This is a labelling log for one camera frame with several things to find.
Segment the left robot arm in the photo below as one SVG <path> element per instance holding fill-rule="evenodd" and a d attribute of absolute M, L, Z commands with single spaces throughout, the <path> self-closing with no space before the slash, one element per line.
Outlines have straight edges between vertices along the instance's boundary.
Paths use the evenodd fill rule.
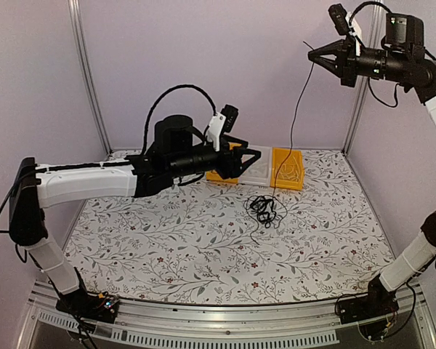
<path fill-rule="evenodd" d="M 188 175 L 214 170 L 221 178 L 240 177 L 260 157 L 248 142 L 230 136 L 233 119 L 214 115 L 201 132 L 185 115 L 172 115 L 156 123 L 154 141 L 147 151 L 117 161 L 59 166 L 38 165 L 23 159 L 12 187 L 2 204 L 9 207 L 5 233 L 22 246 L 53 283 L 66 305 L 77 315 L 93 310 L 77 270 L 44 224 L 47 207 L 109 196 L 142 198 L 154 196 Z"/>

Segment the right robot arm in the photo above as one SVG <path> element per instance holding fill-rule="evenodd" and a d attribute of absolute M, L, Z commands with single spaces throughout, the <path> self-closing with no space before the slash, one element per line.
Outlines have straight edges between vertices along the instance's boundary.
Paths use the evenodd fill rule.
<path fill-rule="evenodd" d="M 235 250 L 243 267 L 236 294 L 250 302 L 292 302 L 364 292 L 387 271 L 436 209 L 436 127 L 413 95 L 394 110 L 372 99 L 348 155 L 341 154 L 351 89 L 315 68 L 306 41 L 324 42 L 321 16 L 295 23 L 257 20 L 236 37 L 243 53 L 244 119 L 257 145 L 301 148 L 302 191 L 282 190 L 285 219 Z"/>

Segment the white translucent plastic bin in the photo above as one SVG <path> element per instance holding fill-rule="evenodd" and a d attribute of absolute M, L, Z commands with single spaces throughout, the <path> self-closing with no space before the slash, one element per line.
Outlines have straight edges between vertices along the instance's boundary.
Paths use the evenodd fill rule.
<path fill-rule="evenodd" d="M 261 152 L 260 158 L 252 164 L 239 178 L 239 184 L 270 186 L 272 148 L 260 145 L 250 145 L 250 149 Z"/>

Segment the large yellow plastic bin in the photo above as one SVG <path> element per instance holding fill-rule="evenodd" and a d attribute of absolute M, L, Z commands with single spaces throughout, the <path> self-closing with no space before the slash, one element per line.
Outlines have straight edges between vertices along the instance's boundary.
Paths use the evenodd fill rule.
<path fill-rule="evenodd" d="M 239 143 L 225 143 L 219 151 L 210 146 L 209 171 L 213 180 L 236 181 L 245 171 L 243 156 L 247 150 Z"/>

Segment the small yellow plastic bin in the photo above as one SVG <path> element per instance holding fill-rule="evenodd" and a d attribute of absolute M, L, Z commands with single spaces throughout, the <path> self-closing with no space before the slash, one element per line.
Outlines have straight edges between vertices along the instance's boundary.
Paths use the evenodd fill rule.
<path fill-rule="evenodd" d="M 304 184 L 302 152 L 286 148 L 272 149 L 272 174 L 270 186 L 290 190 L 302 190 Z"/>

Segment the right aluminium frame post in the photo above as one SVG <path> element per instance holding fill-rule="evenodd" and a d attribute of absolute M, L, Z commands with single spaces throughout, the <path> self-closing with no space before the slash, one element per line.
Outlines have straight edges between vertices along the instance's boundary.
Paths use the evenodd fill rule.
<path fill-rule="evenodd" d="M 377 47 L 380 41 L 380 34 L 383 23 L 384 10 L 377 5 L 368 5 L 364 7 L 355 16 L 363 34 L 363 43 L 367 47 Z M 360 124 L 360 117 L 368 96 L 368 87 L 366 78 L 360 77 L 355 87 L 355 102 L 352 109 L 350 126 L 344 141 L 343 151 L 346 157 L 350 155 L 355 140 L 355 135 Z"/>

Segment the aluminium frame post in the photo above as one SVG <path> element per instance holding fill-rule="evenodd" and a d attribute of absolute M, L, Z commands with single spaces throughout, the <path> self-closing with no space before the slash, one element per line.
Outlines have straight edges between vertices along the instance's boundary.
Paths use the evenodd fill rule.
<path fill-rule="evenodd" d="M 380 34 L 383 23 L 384 10 L 377 5 L 368 5 L 364 7 L 355 16 L 363 34 L 363 43 L 367 47 L 377 47 L 380 41 Z M 355 87 L 355 102 L 352 109 L 350 126 L 344 141 L 343 151 L 346 157 L 350 155 L 355 140 L 355 135 L 360 124 L 360 117 L 368 96 L 368 87 L 366 78 L 360 77 Z"/>
<path fill-rule="evenodd" d="M 102 144 L 104 151 L 107 154 L 112 152 L 112 147 L 108 137 L 108 131 L 105 126 L 105 122 L 102 117 L 100 103 L 97 97 L 97 91 L 94 84 L 94 78 L 92 75 L 92 69 L 89 61 L 89 53 L 86 46 L 86 40 L 84 35 L 84 27 L 81 16 L 80 1 L 68 0 L 68 9 L 70 15 L 70 22 L 73 31 L 73 37 L 76 45 L 76 54 L 81 69 L 81 75 L 86 90 L 86 95 L 89 102 L 89 107 L 92 112 L 94 124 Z"/>

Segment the front aluminium rail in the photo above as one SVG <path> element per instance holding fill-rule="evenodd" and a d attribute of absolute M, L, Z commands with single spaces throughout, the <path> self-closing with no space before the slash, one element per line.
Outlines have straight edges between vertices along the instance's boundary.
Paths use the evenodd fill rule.
<path fill-rule="evenodd" d="M 421 287 L 397 292 L 399 310 L 343 323 L 340 301 L 279 305 L 177 305 L 123 299 L 113 323 L 86 331 L 56 309 L 50 285 L 36 282 L 19 348 L 436 348 L 436 329 Z"/>

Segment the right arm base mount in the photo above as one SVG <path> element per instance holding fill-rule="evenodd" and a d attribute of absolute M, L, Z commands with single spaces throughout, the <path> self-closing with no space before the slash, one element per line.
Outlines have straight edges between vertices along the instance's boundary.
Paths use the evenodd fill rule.
<path fill-rule="evenodd" d="M 366 295 L 351 298 L 341 296 L 335 303 L 334 312 L 341 324 L 359 321 L 368 323 L 359 326 L 360 334 L 367 340 L 383 340 L 393 325 L 399 310 L 396 292 L 389 292 L 376 276 L 368 283 Z"/>

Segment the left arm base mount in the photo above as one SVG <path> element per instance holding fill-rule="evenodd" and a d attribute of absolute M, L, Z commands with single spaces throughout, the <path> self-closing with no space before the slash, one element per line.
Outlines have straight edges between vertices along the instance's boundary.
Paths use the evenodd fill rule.
<path fill-rule="evenodd" d="M 58 311 L 76 318 L 85 318 L 108 324 L 115 322 L 119 309 L 117 296 L 107 292 L 98 295 L 88 293 L 80 276 L 78 277 L 77 289 L 68 294 L 62 294 L 54 284 L 52 286 L 58 296 L 56 304 Z"/>

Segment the left aluminium frame post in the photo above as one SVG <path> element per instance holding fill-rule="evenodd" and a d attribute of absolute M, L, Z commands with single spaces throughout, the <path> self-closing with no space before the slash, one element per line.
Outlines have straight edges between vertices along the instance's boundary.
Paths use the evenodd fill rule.
<path fill-rule="evenodd" d="M 105 126 L 105 122 L 102 117 L 100 103 L 97 97 L 97 91 L 94 84 L 94 78 L 92 75 L 92 69 L 89 61 L 89 53 L 86 46 L 86 40 L 84 35 L 84 27 L 81 16 L 80 1 L 68 0 L 68 9 L 70 15 L 70 22 L 73 31 L 73 37 L 76 45 L 76 54 L 81 69 L 81 75 L 86 90 L 86 95 L 89 102 L 89 107 L 92 112 L 94 124 L 102 144 L 104 151 L 107 154 L 112 152 L 112 147 L 108 137 L 108 131 Z"/>

